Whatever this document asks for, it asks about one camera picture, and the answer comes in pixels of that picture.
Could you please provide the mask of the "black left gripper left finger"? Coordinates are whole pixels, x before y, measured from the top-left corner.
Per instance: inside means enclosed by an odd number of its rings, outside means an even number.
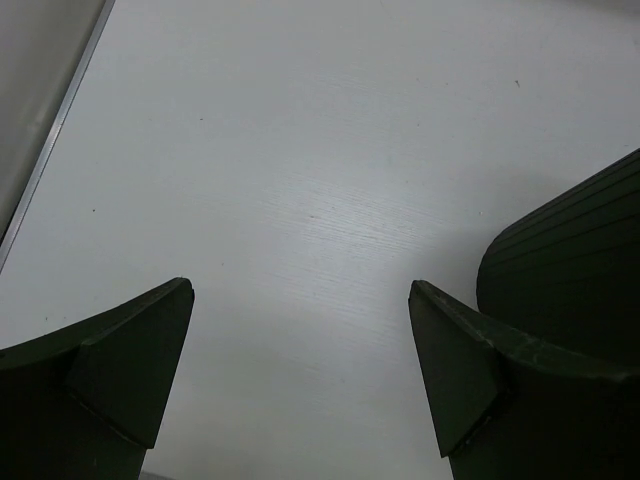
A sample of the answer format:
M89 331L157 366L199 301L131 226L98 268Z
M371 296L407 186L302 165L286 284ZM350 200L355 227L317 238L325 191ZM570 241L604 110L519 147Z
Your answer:
M195 301L174 278L1 352L4 479L136 479L160 430Z

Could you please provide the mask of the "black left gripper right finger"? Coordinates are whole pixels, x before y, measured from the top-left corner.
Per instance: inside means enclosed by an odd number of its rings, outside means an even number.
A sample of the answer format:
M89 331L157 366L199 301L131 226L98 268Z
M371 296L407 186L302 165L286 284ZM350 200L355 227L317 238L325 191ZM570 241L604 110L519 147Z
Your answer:
M635 479L639 371L546 342L416 280L410 322L457 479Z

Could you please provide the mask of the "black plastic waste bin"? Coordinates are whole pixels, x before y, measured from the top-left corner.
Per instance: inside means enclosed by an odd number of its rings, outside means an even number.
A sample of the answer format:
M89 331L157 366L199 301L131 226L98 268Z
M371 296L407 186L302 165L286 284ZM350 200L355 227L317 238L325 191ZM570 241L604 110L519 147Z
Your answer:
M504 229L476 298L483 314L550 343L638 366L638 152Z

